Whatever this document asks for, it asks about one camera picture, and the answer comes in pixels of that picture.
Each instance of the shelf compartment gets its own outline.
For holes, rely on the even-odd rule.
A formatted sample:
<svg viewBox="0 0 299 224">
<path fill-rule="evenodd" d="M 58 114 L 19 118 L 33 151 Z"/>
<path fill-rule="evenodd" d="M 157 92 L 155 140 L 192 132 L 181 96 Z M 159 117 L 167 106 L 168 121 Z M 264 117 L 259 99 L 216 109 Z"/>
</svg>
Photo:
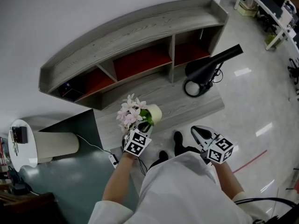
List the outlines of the shelf compartment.
<svg viewBox="0 0 299 224">
<path fill-rule="evenodd" d="M 201 45 L 200 40 L 175 46 L 174 66 L 209 57 L 210 53 Z"/>
<path fill-rule="evenodd" d="M 118 81 L 172 62 L 167 45 L 157 44 L 114 60 Z"/>
<path fill-rule="evenodd" d="M 112 80 L 100 69 L 95 69 L 87 73 L 86 75 L 80 78 L 80 81 L 85 86 L 85 95 L 76 100 L 76 102 L 115 83 L 114 80 Z"/>
</svg>

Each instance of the foot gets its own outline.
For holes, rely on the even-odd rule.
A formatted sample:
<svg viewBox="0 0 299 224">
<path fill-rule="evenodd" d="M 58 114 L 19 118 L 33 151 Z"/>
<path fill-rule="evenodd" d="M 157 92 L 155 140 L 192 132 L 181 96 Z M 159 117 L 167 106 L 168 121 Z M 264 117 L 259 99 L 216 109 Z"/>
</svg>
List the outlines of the foot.
<svg viewBox="0 0 299 224">
<path fill-rule="evenodd" d="M 160 153 L 159 153 L 159 159 L 162 159 L 162 160 L 168 160 L 168 154 L 162 150 Z"/>
<path fill-rule="evenodd" d="M 176 145 L 183 145 L 183 135 L 180 131 L 176 131 L 174 133 L 173 139 Z"/>
</svg>

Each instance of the white tile floor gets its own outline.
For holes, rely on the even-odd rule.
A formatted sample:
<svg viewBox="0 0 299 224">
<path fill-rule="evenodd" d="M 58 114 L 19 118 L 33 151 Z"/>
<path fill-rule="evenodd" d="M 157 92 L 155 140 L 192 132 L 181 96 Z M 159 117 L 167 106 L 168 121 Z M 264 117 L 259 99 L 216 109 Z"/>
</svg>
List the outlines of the white tile floor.
<svg viewBox="0 0 299 224">
<path fill-rule="evenodd" d="M 287 71 L 289 55 L 284 44 L 276 51 L 266 51 L 266 34 L 261 24 L 235 11 L 235 1 L 221 0 L 229 13 L 229 21 L 215 52 L 236 44 L 244 51 L 222 68 L 224 78 L 217 88 L 225 109 L 178 130 L 183 134 L 185 146 L 196 146 L 190 133 L 193 125 L 210 126 L 227 136 L 238 146 L 228 161 L 232 170 L 267 150 L 236 172 L 236 176 L 251 196 L 276 196 L 278 187 L 299 163 L 299 102 L 288 101 L 290 95 L 295 95 L 295 88 Z M 239 75 L 245 73 L 240 71 L 243 69 L 250 72 Z M 141 155 L 148 167 L 162 149 L 167 150 L 170 157 L 174 156 L 172 134 L 173 130 L 167 130 L 151 136 L 151 145 Z M 139 191 L 142 183 L 139 167 L 132 177 Z M 260 205 L 265 211 L 274 208 L 271 202 Z"/>
</svg>

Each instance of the white cylindrical stool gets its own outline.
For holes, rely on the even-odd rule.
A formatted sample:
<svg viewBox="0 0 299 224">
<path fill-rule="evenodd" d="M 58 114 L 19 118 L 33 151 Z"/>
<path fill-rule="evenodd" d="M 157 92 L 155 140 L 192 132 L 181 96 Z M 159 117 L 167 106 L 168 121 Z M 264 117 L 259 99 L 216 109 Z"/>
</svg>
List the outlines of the white cylindrical stool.
<svg viewBox="0 0 299 224">
<path fill-rule="evenodd" d="M 16 171 L 25 165 L 35 168 L 38 163 L 49 162 L 53 157 L 73 154 L 79 150 L 79 140 L 73 133 L 32 131 L 29 124 L 21 119 L 16 120 L 11 126 L 27 127 L 26 144 L 14 144 L 11 134 L 8 134 L 9 155 Z"/>
</svg>

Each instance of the person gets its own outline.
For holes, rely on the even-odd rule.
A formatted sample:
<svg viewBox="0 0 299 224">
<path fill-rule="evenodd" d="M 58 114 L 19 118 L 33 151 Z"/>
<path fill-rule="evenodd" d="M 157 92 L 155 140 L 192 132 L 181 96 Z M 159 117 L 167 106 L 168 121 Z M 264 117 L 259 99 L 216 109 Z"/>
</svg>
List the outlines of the person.
<svg viewBox="0 0 299 224">
<path fill-rule="evenodd" d="M 199 150 L 184 147 L 178 131 L 174 141 L 176 157 L 160 152 L 143 180 L 135 212 L 122 205 L 135 161 L 134 155 L 123 153 L 89 224 L 251 224 L 269 219 L 253 203 L 234 203 L 247 197 L 226 162 L 214 163 L 220 189 Z"/>
</svg>

